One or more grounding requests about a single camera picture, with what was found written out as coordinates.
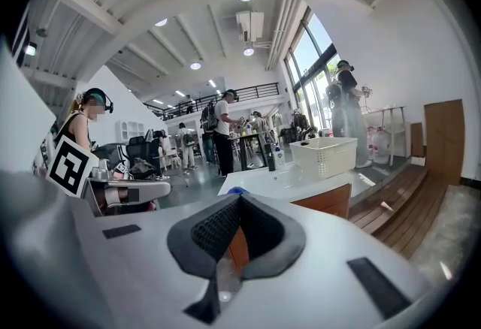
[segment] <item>wooden floor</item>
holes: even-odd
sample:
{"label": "wooden floor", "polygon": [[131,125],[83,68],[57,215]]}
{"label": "wooden floor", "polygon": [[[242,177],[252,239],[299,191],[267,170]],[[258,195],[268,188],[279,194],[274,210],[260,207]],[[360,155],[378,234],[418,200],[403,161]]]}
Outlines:
{"label": "wooden floor", "polygon": [[393,181],[349,210],[349,220],[409,258],[428,233],[447,184],[411,165]]}

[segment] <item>sneaker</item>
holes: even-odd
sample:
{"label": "sneaker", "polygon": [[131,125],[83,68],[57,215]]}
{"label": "sneaker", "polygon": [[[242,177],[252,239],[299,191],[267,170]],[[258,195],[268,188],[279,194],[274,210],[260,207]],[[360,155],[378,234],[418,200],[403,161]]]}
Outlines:
{"label": "sneaker", "polygon": [[360,165],[356,165],[356,169],[362,169],[362,168],[369,168],[369,166],[371,166],[373,164],[373,162],[368,159],[364,164],[360,164]]}

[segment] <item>white plastic basket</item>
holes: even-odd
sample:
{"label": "white plastic basket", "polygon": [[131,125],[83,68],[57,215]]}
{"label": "white plastic basket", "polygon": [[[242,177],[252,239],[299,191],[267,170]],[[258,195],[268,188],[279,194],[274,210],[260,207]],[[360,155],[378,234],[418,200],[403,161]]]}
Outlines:
{"label": "white plastic basket", "polygon": [[310,177],[323,180],[355,167],[356,138],[320,137],[289,145],[294,163]]}

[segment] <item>ceiling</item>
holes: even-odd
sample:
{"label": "ceiling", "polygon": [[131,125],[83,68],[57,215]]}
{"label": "ceiling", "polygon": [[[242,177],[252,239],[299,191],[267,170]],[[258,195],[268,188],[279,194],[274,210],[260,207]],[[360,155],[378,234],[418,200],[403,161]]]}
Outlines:
{"label": "ceiling", "polygon": [[[23,70],[57,115],[76,82],[87,81],[105,63],[139,98],[164,98],[173,94],[162,92],[167,83],[188,88],[191,62],[207,68],[242,53],[236,12],[264,12],[262,41],[272,41],[282,1],[32,0],[29,28],[38,48]],[[347,1],[372,8],[377,0]],[[166,26],[154,26],[164,18]],[[47,29],[48,36],[36,35],[37,29]],[[266,64],[268,51],[259,49]]]}

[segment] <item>railing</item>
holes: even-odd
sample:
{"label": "railing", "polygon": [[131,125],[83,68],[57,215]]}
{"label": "railing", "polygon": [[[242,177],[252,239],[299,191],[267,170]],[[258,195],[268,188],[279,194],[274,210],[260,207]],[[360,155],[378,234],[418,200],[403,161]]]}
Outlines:
{"label": "railing", "polygon": [[[265,98],[272,95],[279,95],[279,88],[277,83],[268,83],[266,85],[245,87],[243,89],[236,90],[239,102],[249,101],[250,99]],[[209,95],[207,97],[192,99],[191,101],[183,102],[175,107],[168,109],[161,109],[160,107],[153,106],[151,104],[144,104],[147,108],[151,109],[158,117],[166,119],[172,119],[177,116],[183,116],[190,113],[197,113],[202,111],[210,101],[217,103],[221,99],[221,95]]]}

